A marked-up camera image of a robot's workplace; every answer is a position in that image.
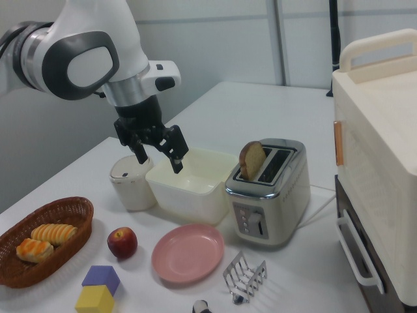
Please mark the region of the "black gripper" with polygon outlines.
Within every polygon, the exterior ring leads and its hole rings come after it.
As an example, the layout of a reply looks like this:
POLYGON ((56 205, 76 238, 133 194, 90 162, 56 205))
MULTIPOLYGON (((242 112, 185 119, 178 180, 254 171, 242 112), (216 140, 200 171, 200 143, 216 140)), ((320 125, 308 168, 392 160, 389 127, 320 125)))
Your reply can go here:
POLYGON ((178 125, 165 127, 156 96, 133 106, 116 107, 119 118, 114 127, 121 145, 129 147, 137 161, 144 164, 149 158, 143 144, 155 146, 170 161, 175 174, 183 169, 182 160, 189 151, 178 125))

